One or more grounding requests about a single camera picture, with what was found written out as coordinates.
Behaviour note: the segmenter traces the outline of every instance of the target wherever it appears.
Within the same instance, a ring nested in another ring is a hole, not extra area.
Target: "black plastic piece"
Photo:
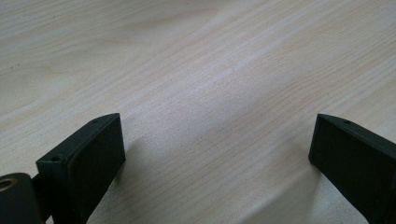
[[[0,223],[41,224],[29,175],[16,173],[0,177]]]
[[[55,223],[86,223],[124,162],[120,114],[94,119],[39,159],[33,179],[0,177],[0,189],[1,181],[17,180],[0,191],[0,223],[42,223],[49,216]]]
[[[396,145],[358,124],[319,114],[309,160],[369,223],[396,223]]]

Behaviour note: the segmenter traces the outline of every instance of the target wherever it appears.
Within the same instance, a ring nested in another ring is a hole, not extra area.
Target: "screw hole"
[[[16,178],[0,180],[0,192],[10,189],[17,182],[18,182],[18,180]]]
[[[50,160],[51,161],[60,161],[62,158],[60,156],[54,156]]]

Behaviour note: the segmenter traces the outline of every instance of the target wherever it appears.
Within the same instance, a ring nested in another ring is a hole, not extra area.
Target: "wooden table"
[[[317,113],[396,141],[396,2],[0,3],[0,175],[114,112],[89,223],[366,223],[307,152]]]

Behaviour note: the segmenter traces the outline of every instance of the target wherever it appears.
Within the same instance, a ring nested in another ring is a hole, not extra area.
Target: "black clamp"
[[[394,143],[349,120],[319,114],[309,160],[369,223],[396,223]]]
[[[0,223],[86,223],[125,162],[120,114],[94,119],[36,162],[0,177]]]

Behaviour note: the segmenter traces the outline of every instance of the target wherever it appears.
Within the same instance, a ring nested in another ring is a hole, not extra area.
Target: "table surface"
[[[307,153],[317,113],[396,141],[396,2],[0,3],[0,175],[115,112],[89,223],[366,223]]]

